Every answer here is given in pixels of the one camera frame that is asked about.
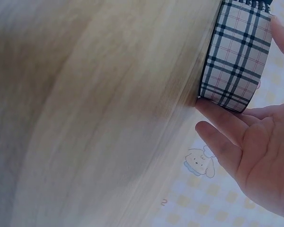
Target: hand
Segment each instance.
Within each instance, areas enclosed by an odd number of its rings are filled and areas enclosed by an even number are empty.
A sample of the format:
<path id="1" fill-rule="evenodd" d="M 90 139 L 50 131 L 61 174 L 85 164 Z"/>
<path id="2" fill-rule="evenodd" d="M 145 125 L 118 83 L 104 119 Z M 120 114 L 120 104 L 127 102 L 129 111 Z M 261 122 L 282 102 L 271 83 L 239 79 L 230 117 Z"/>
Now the hand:
<path id="1" fill-rule="evenodd" d="M 271 22 L 273 38 L 284 54 L 284 27 Z M 219 163 L 255 203 L 284 217 L 284 104 L 230 113 L 199 99 L 208 118 L 195 129 Z"/>

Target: spiral binding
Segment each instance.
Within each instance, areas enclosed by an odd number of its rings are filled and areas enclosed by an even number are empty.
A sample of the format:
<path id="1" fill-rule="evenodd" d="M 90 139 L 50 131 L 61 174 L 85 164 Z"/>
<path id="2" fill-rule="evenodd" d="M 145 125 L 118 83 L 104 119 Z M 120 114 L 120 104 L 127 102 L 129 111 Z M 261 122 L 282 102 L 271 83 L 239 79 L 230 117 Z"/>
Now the spiral binding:
<path id="1" fill-rule="evenodd" d="M 256 0 L 234 0 L 234 1 L 238 1 L 240 3 L 244 3 L 246 5 L 249 5 L 250 7 L 256 8 L 263 12 L 270 13 L 270 5 L 268 5 L 264 1 L 256 1 Z"/>

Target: wooden surface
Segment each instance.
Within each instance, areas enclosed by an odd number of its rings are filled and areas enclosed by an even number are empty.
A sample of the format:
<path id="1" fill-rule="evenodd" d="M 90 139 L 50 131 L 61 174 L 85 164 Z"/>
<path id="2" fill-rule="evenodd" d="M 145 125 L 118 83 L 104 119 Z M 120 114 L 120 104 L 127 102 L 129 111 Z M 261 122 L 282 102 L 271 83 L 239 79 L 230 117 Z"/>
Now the wooden surface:
<path id="1" fill-rule="evenodd" d="M 0 1 L 0 227 L 147 226 L 219 4 Z"/>

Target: light wood table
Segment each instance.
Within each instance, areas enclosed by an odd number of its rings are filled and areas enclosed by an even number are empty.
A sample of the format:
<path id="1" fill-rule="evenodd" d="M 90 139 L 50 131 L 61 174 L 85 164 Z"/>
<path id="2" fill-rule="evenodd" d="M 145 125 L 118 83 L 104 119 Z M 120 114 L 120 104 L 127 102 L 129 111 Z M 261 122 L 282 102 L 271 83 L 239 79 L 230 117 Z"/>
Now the light wood table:
<path id="1" fill-rule="evenodd" d="M 0 0 L 0 227 L 147 226 L 219 4 Z"/>

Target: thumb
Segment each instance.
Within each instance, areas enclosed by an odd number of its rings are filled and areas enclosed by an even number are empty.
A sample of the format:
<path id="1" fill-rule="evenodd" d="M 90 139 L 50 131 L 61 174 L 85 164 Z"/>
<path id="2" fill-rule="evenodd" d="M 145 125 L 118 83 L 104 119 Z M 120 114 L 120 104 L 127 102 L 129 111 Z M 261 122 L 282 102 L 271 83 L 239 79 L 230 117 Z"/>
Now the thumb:
<path id="1" fill-rule="evenodd" d="M 275 43 L 284 54 L 284 26 L 276 16 L 271 19 L 271 32 Z"/>

